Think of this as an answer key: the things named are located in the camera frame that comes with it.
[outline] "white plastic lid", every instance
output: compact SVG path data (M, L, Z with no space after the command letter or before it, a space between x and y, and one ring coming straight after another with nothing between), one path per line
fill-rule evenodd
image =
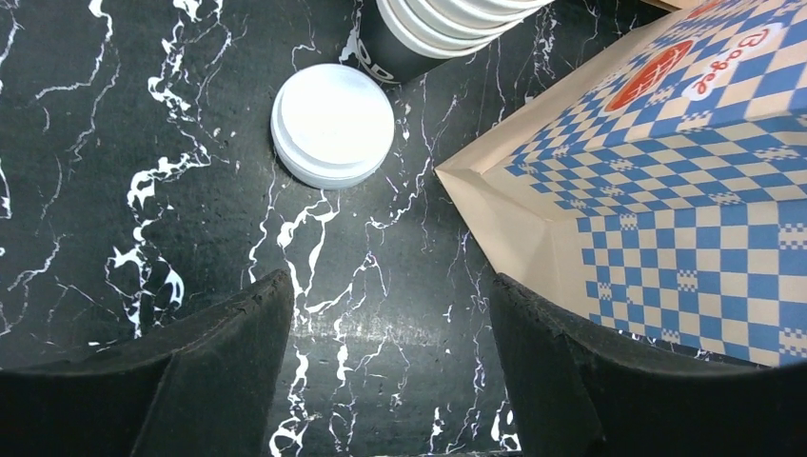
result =
M370 77L321 64L283 84L271 127L278 155L298 179L320 189L342 189L364 180L384 160L395 118Z

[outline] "paper cup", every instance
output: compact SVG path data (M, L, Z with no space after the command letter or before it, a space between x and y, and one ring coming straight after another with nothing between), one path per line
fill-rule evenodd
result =
M387 0L395 16L413 35L425 43L441 50L467 50L478 45L485 45L499 35L488 34L476 38L457 38L432 28L410 8L410 0Z
M375 0L364 2L356 45L359 61L371 76L383 83L400 84L445 60L474 53L487 43L467 50L439 49L409 31L388 0Z
M278 157L296 178L317 189L344 189L384 161L395 118L369 77L322 64L283 84L272 107L271 133Z
M464 0L464 2L477 10L491 14L516 14L525 10L536 10L552 3L552 0Z
M431 6L429 0L406 0L409 7L415 11L429 27L443 34L456 38L482 38L484 36L499 36L517 26L520 21L513 21L491 29L474 29L451 20Z
M538 8L521 10L515 13L494 14L480 10L468 3L469 0L428 0L435 10L441 12L452 21L472 29L490 29L512 22L520 22Z

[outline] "black paper cup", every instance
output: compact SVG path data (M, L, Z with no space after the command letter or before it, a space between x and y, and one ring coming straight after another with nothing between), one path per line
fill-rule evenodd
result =
M448 59L468 55L487 46L487 43L483 43L465 50L444 50L429 45L404 26L389 2L364 2L357 38L359 61L364 70L378 81L405 83Z

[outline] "paper bag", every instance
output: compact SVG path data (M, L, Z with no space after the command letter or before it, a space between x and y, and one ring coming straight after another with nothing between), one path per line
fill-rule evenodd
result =
M604 326L807 359L807 1L628 33L437 168L496 271Z

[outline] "black marble countertop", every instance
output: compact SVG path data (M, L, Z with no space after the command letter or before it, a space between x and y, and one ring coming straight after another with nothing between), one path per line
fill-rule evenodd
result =
M276 162L270 108L295 70L357 67L361 4L0 0L0 368L87 356L289 268L266 453L519 447L493 271L434 168L660 11L558 0L388 88L382 168L321 192Z

